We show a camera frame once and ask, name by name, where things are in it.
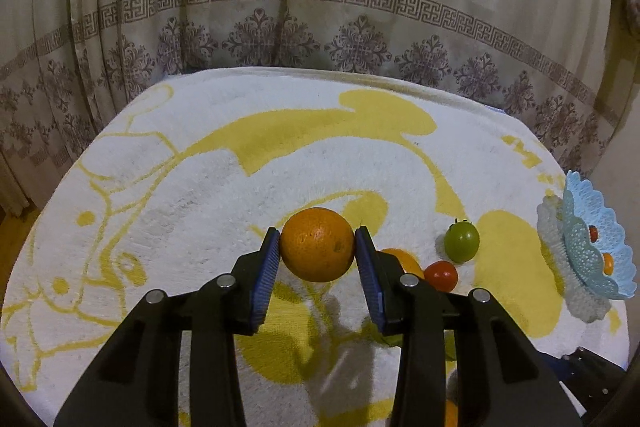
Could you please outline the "smooth yellow-orange fruit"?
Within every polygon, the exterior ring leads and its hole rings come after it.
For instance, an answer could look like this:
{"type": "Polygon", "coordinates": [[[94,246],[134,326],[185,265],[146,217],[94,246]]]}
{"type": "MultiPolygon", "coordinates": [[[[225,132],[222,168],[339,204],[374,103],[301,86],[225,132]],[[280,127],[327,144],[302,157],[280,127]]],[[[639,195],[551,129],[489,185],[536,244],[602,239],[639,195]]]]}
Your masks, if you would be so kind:
{"type": "Polygon", "coordinates": [[[385,248],[383,249],[383,253],[394,256],[399,261],[405,273],[411,273],[416,277],[420,277],[420,279],[424,279],[424,273],[420,267],[420,263],[413,254],[399,248],[385,248]]]}

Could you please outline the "large smooth orange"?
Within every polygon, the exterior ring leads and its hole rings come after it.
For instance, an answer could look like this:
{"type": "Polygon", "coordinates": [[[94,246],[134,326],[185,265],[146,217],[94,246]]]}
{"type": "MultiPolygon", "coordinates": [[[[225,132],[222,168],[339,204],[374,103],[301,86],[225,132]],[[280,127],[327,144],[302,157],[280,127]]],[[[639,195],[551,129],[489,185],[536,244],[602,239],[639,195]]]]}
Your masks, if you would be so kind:
{"type": "Polygon", "coordinates": [[[610,277],[614,271],[614,258],[610,253],[603,254],[603,273],[610,277]]]}

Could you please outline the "green tomato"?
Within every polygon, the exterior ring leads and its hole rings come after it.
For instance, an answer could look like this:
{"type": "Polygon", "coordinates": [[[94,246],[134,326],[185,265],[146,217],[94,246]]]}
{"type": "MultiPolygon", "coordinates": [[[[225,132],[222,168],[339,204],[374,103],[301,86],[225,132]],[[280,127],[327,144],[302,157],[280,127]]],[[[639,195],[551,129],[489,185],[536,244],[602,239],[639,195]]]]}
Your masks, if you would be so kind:
{"type": "Polygon", "coordinates": [[[480,248],[480,233],[470,221],[456,221],[444,236],[447,257],[457,265],[472,260],[480,248]]]}
{"type": "Polygon", "coordinates": [[[454,338],[454,331],[452,329],[446,329],[444,332],[444,347],[445,357],[447,361],[457,360],[457,348],[456,338],[454,338]]]}

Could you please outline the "beige patterned curtain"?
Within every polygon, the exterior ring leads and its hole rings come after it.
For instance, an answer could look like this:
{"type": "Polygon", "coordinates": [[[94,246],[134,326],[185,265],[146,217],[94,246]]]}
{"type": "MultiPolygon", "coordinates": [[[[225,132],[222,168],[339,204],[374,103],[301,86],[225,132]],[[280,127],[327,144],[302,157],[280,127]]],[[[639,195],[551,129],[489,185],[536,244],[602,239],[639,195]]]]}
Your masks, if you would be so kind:
{"type": "Polygon", "coordinates": [[[232,66],[457,93],[601,173],[639,93],[639,0],[1,0],[2,209],[47,202],[154,83],[232,66]]]}

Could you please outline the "small textured orange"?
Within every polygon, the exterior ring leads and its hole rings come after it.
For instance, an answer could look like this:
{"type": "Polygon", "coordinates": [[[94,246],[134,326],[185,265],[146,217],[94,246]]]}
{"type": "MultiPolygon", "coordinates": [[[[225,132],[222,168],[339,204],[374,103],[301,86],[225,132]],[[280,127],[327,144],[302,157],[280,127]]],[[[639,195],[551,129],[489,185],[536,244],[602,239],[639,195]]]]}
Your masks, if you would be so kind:
{"type": "Polygon", "coordinates": [[[322,207],[296,212],[283,225],[280,254],[301,280],[329,283],[342,277],[355,256],[352,227],[339,213],[322,207]]]}

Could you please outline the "small red tomato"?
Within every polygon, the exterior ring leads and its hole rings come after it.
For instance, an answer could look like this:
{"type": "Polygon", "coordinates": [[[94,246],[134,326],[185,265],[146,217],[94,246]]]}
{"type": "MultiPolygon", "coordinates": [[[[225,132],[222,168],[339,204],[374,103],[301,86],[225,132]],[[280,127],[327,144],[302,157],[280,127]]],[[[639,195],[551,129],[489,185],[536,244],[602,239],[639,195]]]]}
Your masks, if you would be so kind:
{"type": "Polygon", "coordinates": [[[594,225],[589,227],[589,236],[592,243],[596,243],[599,237],[598,229],[594,225]]]}

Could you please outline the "blue lattice plastic basket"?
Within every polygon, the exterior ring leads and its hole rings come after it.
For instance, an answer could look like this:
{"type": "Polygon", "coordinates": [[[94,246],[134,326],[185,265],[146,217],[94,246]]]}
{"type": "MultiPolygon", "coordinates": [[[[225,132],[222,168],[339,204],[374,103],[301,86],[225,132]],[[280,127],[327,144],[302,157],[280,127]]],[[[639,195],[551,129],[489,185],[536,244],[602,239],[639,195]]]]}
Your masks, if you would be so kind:
{"type": "Polygon", "coordinates": [[[617,222],[615,211],[605,205],[603,194],[577,171],[565,177],[561,204],[563,241],[570,266],[587,288],[608,300],[628,300],[634,297],[632,249],[626,244],[625,229],[617,222]],[[589,227],[598,229],[596,243],[590,241],[589,227]],[[614,258],[614,271],[603,273],[603,254],[614,258]]]}

